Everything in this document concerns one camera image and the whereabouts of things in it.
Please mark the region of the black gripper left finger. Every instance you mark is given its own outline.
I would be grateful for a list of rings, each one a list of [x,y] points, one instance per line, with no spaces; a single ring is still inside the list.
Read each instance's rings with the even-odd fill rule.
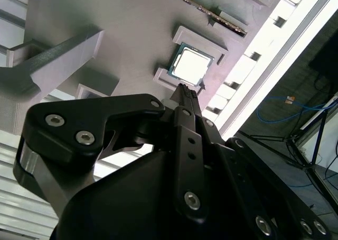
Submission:
[[[184,102],[174,109],[149,94],[37,104],[26,115],[14,174],[21,186],[61,215],[81,190],[152,152],[202,155],[196,117]]]

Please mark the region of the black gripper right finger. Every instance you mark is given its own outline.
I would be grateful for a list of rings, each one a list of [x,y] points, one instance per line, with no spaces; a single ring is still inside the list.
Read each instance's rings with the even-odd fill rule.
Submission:
[[[241,218],[234,239],[332,239],[332,233],[272,169],[241,139],[224,141],[202,117],[198,96],[184,88],[184,102],[196,117],[207,158],[224,176]]]

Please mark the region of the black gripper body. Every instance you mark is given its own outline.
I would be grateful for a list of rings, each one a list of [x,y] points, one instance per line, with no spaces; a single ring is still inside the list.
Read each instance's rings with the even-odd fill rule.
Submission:
[[[77,193],[52,239],[238,239],[228,186],[195,152],[152,152]]]

